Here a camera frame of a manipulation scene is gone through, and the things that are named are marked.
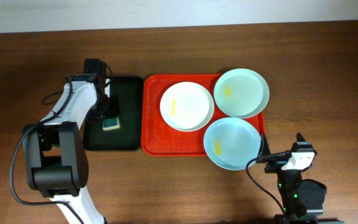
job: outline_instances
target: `wooden table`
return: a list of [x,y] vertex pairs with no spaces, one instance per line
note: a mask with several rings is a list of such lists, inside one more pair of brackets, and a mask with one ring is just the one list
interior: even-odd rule
[[[303,177],[328,186],[323,218],[358,223],[358,21],[163,29],[0,34],[0,223],[66,223],[57,206],[26,207],[9,190],[9,164],[25,124],[52,106],[41,99],[62,90],[64,75],[85,58],[105,60],[117,75],[259,72],[270,87],[265,109],[272,152],[301,132],[318,156]],[[280,213],[245,171],[206,157],[150,157],[136,152],[87,152],[88,188],[109,223],[217,223]],[[251,168],[274,192],[276,176]],[[44,200],[27,186],[23,153],[18,194]]]

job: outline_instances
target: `cable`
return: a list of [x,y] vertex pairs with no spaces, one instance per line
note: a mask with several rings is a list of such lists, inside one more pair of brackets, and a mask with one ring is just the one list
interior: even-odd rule
[[13,194],[13,197],[19,203],[21,203],[23,205],[57,205],[57,204],[62,204],[64,206],[66,206],[72,212],[72,214],[78,219],[78,221],[80,221],[81,224],[84,224],[84,222],[82,221],[81,217],[74,211],[73,208],[70,207],[70,205],[69,205],[70,202],[63,202],[63,201],[56,201],[56,202],[26,202],[26,201],[22,200],[21,198],[19,198],[19,196],[17,196],[16,191],[15,191],[15,187],[14,187],[14,184],[13,184],[13,170],[15,168],[15,161],[16,161],[17,153],[19,152],[19,149],[20,149],[25,137],[27,135],[29,135],[33,130],[37,129],[39,126],[41,126],[41,125],[45,124],[46,122],[49,122],[49,121],[57,118],[59,116],[59,114],[65,109],[65,107],[67,106],[68,102],[70,101],[71,96],[73,94],[73,84],[71,83],[71,80],[70,80],[68,75],[66,75],[66,80],[67,80],[68,84],[70,85],[70,92],[68,93],[67,99],[63,103],[62,107],[56,113],[54,113],[50,118],[47,118],[47,119],[42,120],[42,121],[39,121],[35,125],[31,126],[22,135],[22,137],[20,138],[19,142],[17,143],[15,151],[14,151],[13,156],[12,156],[11,168],[9,170],[9,182],[10,182],[10,185],[11,185],[11,192]]
[[110,72],[110,80],[106,83],[106,86],[105,86],[105,87],[109,86],[109,85],[110,85],[110,82],[111,82],[111,80],[112,80],[112,70],[111,70],[110,66],[107,65],[107,64],[106,64],[106,67],[109,69],[109,72]]
[[273,156],[279,156],[279,155],[284,155],[285,152],[279,152],[279,153],[275,153],[275,154],[271,154],[271,155],[267,155],[267,156],[259,156],[259,157],[256,157],[254,159],[251,159],[248,163],[247,163],[247,166],[246,166],[246,171],[247,171],[247,174],[248,174],[248,177],[251,179],[251,181],[260,189],[260,190],[263,190],[266,194],[268,194],[269,196],[271,196],[274,201],[277,203],[277,205],[280,207],[283,215],[284,215],[284,223],[288,223],[288,218],[285,214],[285,211],[284,211],[284,208],[283,206],[281,205],[281,203],[277,200],[276,197],[274,197],[274,195],[272,195],[269,191],[267,191],[266,189],[264,189],[261,185],[259,185],[255,180],[254,178],[252,178],[251,174],[249,173],[249,164],[251,164],[251,162],[254,162],[258,159],[267,159],[269,157],[273,157]]
[[62,93],[63,93],[63,91],[57,91],[57,92],[55,92],[55,93],[51,93],[51,94],[47,95],[44,99],[42,99],[41,103],[42,103],[43,105],[52,105],[52,104],[55,104],[55,103],[57,103],[57,101],[58,101],[59,99],[57,99],[57,100],[55,100],[55,101],[47,102],[47,103],[46,103],[46,100],[49,99],[49,98],[51,98],[51,97],[53,97],[53,96],[55,96],[55,95],[60,95],[60,94],[62,94]]

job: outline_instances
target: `white plate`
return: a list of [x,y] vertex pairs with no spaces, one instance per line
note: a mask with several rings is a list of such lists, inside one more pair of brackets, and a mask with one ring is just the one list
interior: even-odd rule
[[193,82],[171,86],[162,95],[160,112],[164,121],[179,131],[196,131],[214,114],[214,100],[209,91]]
[[244,68],[223,74],[215,84],[214,98],[219,109],[233,118],[259,114],[269,100],[269,87],[258,73]]
[[260,136],[247,121],[222,118],[206,130],[204,148],[216,165],[228,170],[242,170],[251,159],[257,157]]

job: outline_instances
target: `brown table surface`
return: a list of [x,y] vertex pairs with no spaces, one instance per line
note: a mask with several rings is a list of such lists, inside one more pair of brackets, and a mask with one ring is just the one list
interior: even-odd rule
[[[358,223],[358,21],[252,24],[161,29],[0,34],[0,223],[66,223],[57,206],[18,204],[9,164],[25,124],[51,106],[41,99],[62,90],[64,75],[85,58],[105,60],[116,75],[259,72],[270,88],[265,109],[272,152],[287,150],[297,132],[318,156],[303,177],[328,187],[322,218]],[[207,157],[150,157],[136,152],[87,152],[88,189],[109,223],[216,223],[280,213],[245,171]],[[276,176],[251,168],[273,192]],[[44,200],[25,181],[22,150],[18,194]]]

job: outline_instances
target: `yellow mark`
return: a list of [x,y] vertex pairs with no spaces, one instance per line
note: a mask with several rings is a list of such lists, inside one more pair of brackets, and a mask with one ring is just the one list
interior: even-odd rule
[[175,105],[176,105],[176,100],[172,100],[172,106],[171,106],[171,110],[169,111],[169,113],[174,116],[175,115]]
[[228,101],[230,99],[231,96],[231,87],[230,85],[226,84],[224,86],[224,96],[226,97],[226,101]]
[[215,154],[217,156],[219,156],[222,152],[221,152],[221,140],[217,139],[214,143],[214,148],[215,148]]

